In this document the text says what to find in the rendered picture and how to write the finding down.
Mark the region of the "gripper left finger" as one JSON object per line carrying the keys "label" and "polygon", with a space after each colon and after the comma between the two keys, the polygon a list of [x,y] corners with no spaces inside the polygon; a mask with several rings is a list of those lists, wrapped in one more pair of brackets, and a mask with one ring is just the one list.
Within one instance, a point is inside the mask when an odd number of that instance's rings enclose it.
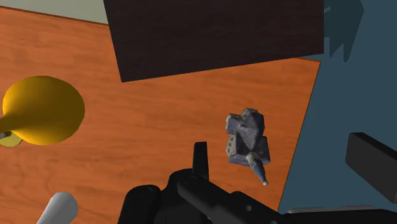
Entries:
{"label": "gripper left finger", "polygon": [[125,196],[117,224],[290,224],[242,192],[209,181],[207,143],[194,144],[191,169],[173,172],[167,186],[141,185]]}

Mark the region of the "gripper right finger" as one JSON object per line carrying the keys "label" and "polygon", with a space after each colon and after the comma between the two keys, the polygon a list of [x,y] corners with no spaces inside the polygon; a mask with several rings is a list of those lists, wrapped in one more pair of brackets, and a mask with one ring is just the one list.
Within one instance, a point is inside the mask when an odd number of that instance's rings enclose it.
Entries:
{"label": "gripper right finger", "polygon": [[346,164],[388,201],[397,204],[397,151],[365,134],[349,134]]}

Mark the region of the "grey stone figure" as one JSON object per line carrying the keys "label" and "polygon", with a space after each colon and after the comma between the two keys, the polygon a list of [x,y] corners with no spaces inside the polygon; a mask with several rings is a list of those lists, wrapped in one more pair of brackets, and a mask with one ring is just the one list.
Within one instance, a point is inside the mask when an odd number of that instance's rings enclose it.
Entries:
{"label": "grey stone figure", "polygon": [[246,108],[240,114],[229,114],[225,129],[229,135],[228,162],[250,167],[262,185],[267,186],[264,166],[270,163],[270,152],[267,137],[263,135],[264,116],[256,109]]}

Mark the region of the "orange wooden table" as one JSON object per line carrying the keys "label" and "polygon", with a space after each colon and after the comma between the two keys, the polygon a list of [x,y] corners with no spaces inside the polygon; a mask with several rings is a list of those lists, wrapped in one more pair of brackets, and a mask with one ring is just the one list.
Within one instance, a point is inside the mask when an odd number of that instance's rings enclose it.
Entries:
{"label": "orange wooden table", "polygon": [[[213,183],[277,209],[318,69],[288,59],[123,83],[108,26],[0,6],[0,102],[17,81],[48,75],[76,87],[86,108],[59,144],[0,147],[0,224],[36,224],[61,191],[78,201],[73,224],[116,224],[125,194],[165,187],[192,166],[199,141]],[[265,118],[267,186],[227,161],[225,119],[245,108]]]}

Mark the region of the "white cylinder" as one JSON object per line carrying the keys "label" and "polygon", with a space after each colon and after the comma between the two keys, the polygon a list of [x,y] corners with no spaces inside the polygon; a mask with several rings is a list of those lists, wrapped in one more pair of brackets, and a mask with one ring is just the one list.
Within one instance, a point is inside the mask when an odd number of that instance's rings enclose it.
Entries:
{"label": "white cylinder", "polygon": [[36,224],[71,224],[77,217],[78,203],[67,192],[57,192],[48,202]]}

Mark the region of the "yellow table lamp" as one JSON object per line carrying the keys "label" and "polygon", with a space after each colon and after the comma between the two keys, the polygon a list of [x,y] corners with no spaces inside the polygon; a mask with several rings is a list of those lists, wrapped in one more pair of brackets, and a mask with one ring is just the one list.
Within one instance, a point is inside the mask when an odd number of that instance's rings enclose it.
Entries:
{"label": "yellow table lamp", "polygon": [[32,76],[7,89],[0,117],[0,145],[22,141],[35,145],[59,143],[71,137],[85,116],[80,93],[68,82]]}

